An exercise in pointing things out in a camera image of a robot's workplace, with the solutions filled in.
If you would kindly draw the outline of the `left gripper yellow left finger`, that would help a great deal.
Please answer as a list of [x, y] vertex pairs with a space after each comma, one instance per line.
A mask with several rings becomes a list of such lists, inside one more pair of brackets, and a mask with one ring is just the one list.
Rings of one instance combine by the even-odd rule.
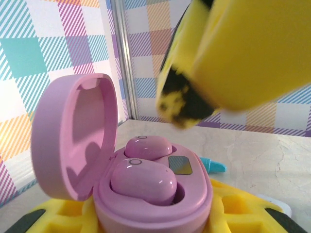
[[15, 233], [96, 233], [93, 198], [86, 201], [50, 199], [13, 224]]

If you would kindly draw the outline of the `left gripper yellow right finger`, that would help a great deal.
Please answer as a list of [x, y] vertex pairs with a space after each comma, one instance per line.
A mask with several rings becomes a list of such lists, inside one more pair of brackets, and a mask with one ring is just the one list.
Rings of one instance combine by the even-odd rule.
[[305, 233], [276, 201], [269, 201], [211, 179], [210, 233]]

